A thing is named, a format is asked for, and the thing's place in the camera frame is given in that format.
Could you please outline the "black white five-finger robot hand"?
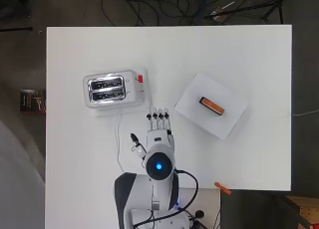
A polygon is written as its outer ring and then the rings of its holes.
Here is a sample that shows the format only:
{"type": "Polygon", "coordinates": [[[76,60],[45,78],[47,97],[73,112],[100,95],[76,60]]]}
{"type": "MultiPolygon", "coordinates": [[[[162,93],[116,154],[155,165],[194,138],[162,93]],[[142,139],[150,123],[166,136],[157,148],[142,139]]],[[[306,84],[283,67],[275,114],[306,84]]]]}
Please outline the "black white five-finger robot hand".
{"type": "Polygon", "coordinates": [[[134,144],[132,151],[143,161],[147,161],[156,152],[161,152],[172,163],[175,163],[174,138],[171,132],[168,109],[149,109],[146,118],[147,144],[142,145],[138,137],[132,133],[131,140],[134,144]]]}

